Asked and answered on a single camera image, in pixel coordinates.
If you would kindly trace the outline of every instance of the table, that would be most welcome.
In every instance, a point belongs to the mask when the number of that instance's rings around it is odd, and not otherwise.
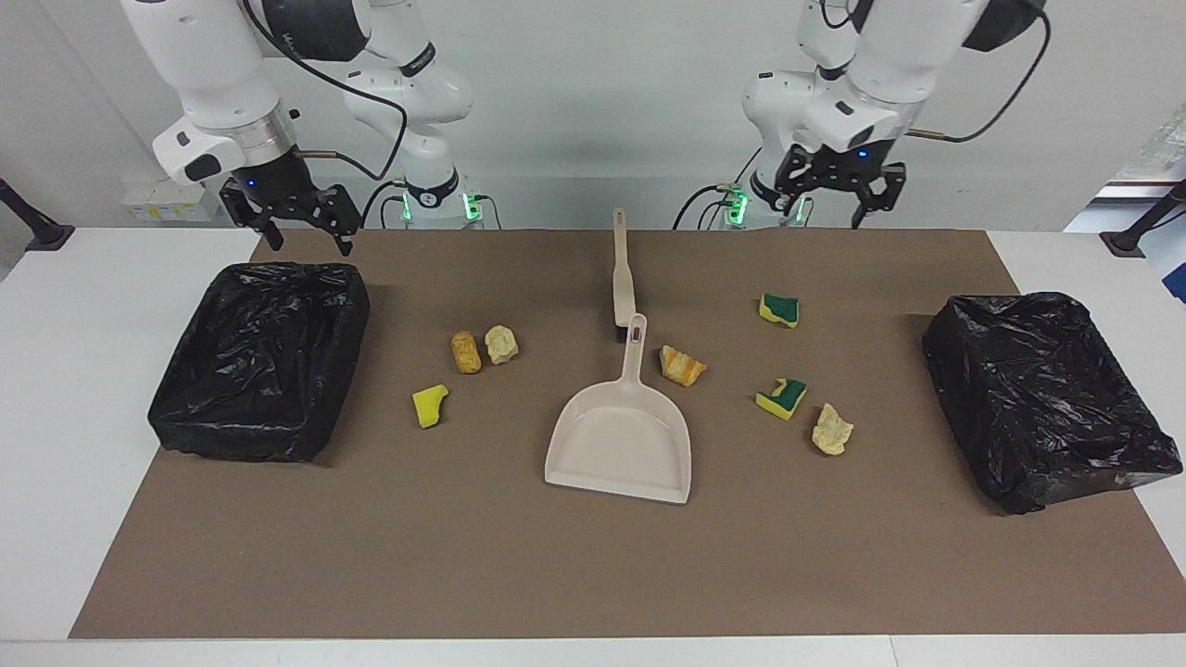
[[[1059,290],[1091,309],[1162,427],[1186,438],[1186,352],[1175,347],[1186,310],[1148,266],[1111,258],[1091,235],[990,237],[1022,292]],[[211,277],[255,244],[241,230],[82,229],[0,284],[0,662],[1154,666],[1186,655],[1186,635],[64,641],[157,450],[144,414],[160,369]],[[1139,496],[1182,568],[1186,479]]]

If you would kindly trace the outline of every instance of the black trash bag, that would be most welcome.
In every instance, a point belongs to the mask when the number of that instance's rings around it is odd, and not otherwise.
[[[1066,294],[952,297],[923,349],[976,483],[1009,513],[1182,471],[1088,309]]]
[[[148,421],[166,450],[310,462],[355,375],[370,301],[342,263],[241,263],[206,290]]]

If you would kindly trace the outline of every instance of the cable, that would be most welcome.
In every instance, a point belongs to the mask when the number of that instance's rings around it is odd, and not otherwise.
[[[693,202],[700,198],[701,195],[707,195],[708,192],[716,190],[716,188],[718,188],[716,185],[706,185],[700,190],[693,192],[691,197],[688,197],[688,201],[683,203],[683,208],[680,209],[680,214],[675,216],[675,223],[671,224],[671,229],[672,230],[680,229],[680,221],[683,220],[683,214],[688,212],[688,207],[690,207]]]
[[[491,197],[490,195],[478,195],[477,197],[473,198],[473,201],[490,202],[490,205],[495,207],[495,224],[498,225],[498,229],[503,228],[503,218],[502,216],[498,215],[498,202],[496,202],[493,197]]]
[[[380,224],[380,227],[382,227],[383,229],[388,228],[387,227],[387,204],[390,203],[390,202],[402,202],[402,201],[403,201],[402,196],[395,195],[395,196],[388,197],[387,199],[383,199],[383,202],[380,203],[380,205],[378,205],[378,224]]]
[[[1034,58],[1033,64],[1029,65],[1029,70],[1026,71],[1026,76],[1021,77],[1021,83],[1018,84],[1018,88],[1013,91],[1013,95],[1009,95],[1009,99],[1005,101],[1005,106],[1001,107],[1001,110],[996,112],[996,115],[989,119],[989,121],[984,123],[983,127],[965,136],[948,136],[942,132],[933,132],[930,129],[911,129],[910,132],[906,133],[906,136],[918,136],[919,139],[946,141],[949,144],[964,144],[988,132],[989,128],[996,125],[996,121],[1001,120],[1001,116],[1005,115],[1005,112],[1009,110],[1009,107],[1013,106],[1013,102],[1015,102],[1018,100],[1018,96],[1021,95],[1021,91],[1025,90],[1026,84],[1029,83],[1029,77],[1032,77],[1034,75],[1034,71],[1038,70],[1038,65],[1041,64],[1042,58],[1046,57],[1046,49],[1050,47],[1050,37],[1051,37],[1050,17],[1046,15],[1045,9],[1042,9],[1038,5],[1034,5],[1031,0],[1014,0],[1014,1],[1028,7],[1029,11],[1034,12],[1038,15],[1038,18],[1042,23],[1042,27],[1045,28],[1046,34],[1042,37],[1041,49],[1038,50],[1038,56]]]
[[[363,207],[363,227],[366,227],[366,216],[370,215],[371,207],[375,205],[375,199],[378,199],[380,192],[387,190],[388,188],[407,188],[408,184],[402,180],[388,180],[376,188],[371,196],[366,199],[366,205]]]
[[[752,155],[750,155],[750,159],[746,161],[745,166],[741,167],[741,171],[738,172],[738,177],[733,179],[734,185],[741,183],[741,177],[744,177],[745,172],[750,170],[750,166],[753,165],[753,161],[758,159],[758,153],[761,153],[761,146],[758,146],[758,150],[754,151]],[[726,198],[727,197],[721,197],[721,201],[719,202],[721,207],[725,207]],[[716,209],[715,211],[713,211],[713,217],[709,218],[708,221],[708,231],[713,230],[713,227],[716,224],[716,216],[720,215],[720,212],[721,209]]]
[[[366,178],[371,180],[382,180],[383,176],[381,173],[375,173],[371,170],[363,166],[362,163],[346,155],[345,153],[339,153],[337,151],[296,151],[296,157],[305,160],[342,160],[347,165],[357,169],[358,171],[366,174]]]
[[[1179,211],[1178,215],[1175,215],[1173,217],[1167,217],[1166,220],[1159,222],[1158,224],[1154,224],[1153,227],[1149,228],[1149,231],[1153,231],[1154,229],[1161,229],[1162,227],[1169,224],[1171,222],[1180,218],[1184,215],[1186,215],[1186,210]]]
[[[713,220],[716,220],[716,214],[721,212],[721,207],[723,207],[723,199],[721,202],[709,202],[704,210],[700,211],[700,220],[696,221],[696,229],[701,229],[704,225],[704,216],[708,215],[708,209],[716,207],[716,211],[713,214]],[[712,223],[709,223],[709,229],[712,229]]]
[[[823,25],[830,27],[831,30],[840,30],[853,21],[853,14],[849,13],[847,17],[844,17],[844,20],[840,21],[839,24],[831,23],[831,19],[828,18],[828,6],[824,4],[824,1],[825,0],[818,0],[820,13],[823,14]]]
[[[276,39],[275,36],[273,36],[270,32],[268,32],[268,28],[263,27],[263,24],[260,21],[260,18],[257,15],[255,15],[255,9],[251,8],[251,0],[242,0],[242,5],[243,5],[243,11],[247,12],[247,18],[251,20],[251,25],[255,26],[255,30],[260,31],[260,34],[262,34],[263,38],[267,39],[269,44],[272,44],[273,46],[275,46],[276,51],[280,51],[280,53],[282,53],[286,58],[288,58],[289,61],[292,61],[293,63],[295,63],[296,66],[299,66],[300,69],[307,71],[308,74],[315,76],[317,78],[320,78],[321,81],[329,83],[330,85],[333,85],[334,88],[339,88],[342,90],[345,90],[346,93],[350,93],[352,95],[357,95],[357,96],[362,97],[363,100],[370,100],[371,102],[377,102],[380,104],[384,104],[384,106],[391,107],[393,109],[400,112],[400,117],[402,119],[400,121],[400,134],[396,135],[396,138],[395,138],[395,145],[391,146],[391,154],[387,157],[387,164],[383,165],[383,171],[381,171],[380,173],[375,174],[370,170],[368,170],[366,167],[364,167],[362,164],[359,164],[357,160],[355,160],[352,158],[347,158],[346,155],[342,155],[342,154],[337,154],[337,158],[336,158],[336,159],[339,159],[339,160],[342,160],[344,163],[347,163],[347,164],[351,164],[351,165],[358,167],[364,173],[366,173],[366,176],[369,176],[371,180],[380,180],[383,177],[385,177],[387,172],[391,171],[391,165],[395,164],[395,155],[396,155],[396,153],[400,152],[400,146],[403,144],[403,134],[408,131],[408,112],[407,112],[407,109],[404,109],[403,107],[401,107],[396,102],[393,102],[391,100],[385,100],[385,99],[380,97],[377,95],[371,95],[370,93],[364,93],[362,90],[358,90],[357,88],[353,88],[352,85],[346,85],[345,83],[342,83],[340,81],[333,78],[332,76],[323,72],[321,70],[318,70],[318,69],[308,65],[305,61],[300,59],[300,57],[296,56],[296,53],[294,53],[292,51],[292,49],[288,47],[287,44],[285,44],[283,42],[280,42],[279,39]]]

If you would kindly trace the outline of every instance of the white wall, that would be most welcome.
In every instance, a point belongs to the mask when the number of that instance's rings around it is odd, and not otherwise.
[[[903,140],[893,157],[907,161],[911,180],[898,211],[869,225],[1061,229],[1186,100],[1174,76],[1186,71],[1181,0],[1048,6],[1053,46],[1014,109],[968,145]],[[19,25],[42,8],[52,19],[45,30],[64,38],[57,53]],[[498,198],[509,225],[607,225],[623,204],[633,224],[669,224],[695,186],[731,179],[757,146],[740,107],[750,77],[810,66],[793,42],[798,4],[788,0],[422,0],[421,8],[440,57],[474,83],[473,114],[446,127],[458,163]],[[179,115],[176,96],[116,0],[4,0],[0,19],[0,169],[19,172],[24,190],[60,217],[123,223],[119,182],[152,172],[144,145]],[[961,53],[919,126],[977,127],[1038,40],[1035,27],[996,53]],[[60,64],[71,57],[74,66]],[[333,89],[283,61],[269,70],[304,112],[304,147],[382,160],[387,147]],[[93,90],[79,97],[71,77],[87,76],[82,89]],[[23,99],[9,93],[17,84]],[[366,193],[346,167],[314,171],[357,188],[356,198]],[[847,223],[854,202],[818,201],[814,224]]]
[[[38,0],[0,0],[0,177],[59,222],[127,222],[122,182],[160,170]],[[0,275],[28,239],[0,207]]]

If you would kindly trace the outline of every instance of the dustpan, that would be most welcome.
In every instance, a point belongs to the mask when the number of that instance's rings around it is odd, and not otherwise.
[[[549,484],[683,504],[691,442],[670,399],[643,385],[646,318],[630,318],[621,377],[582,389],[560,413],[548,445]]]

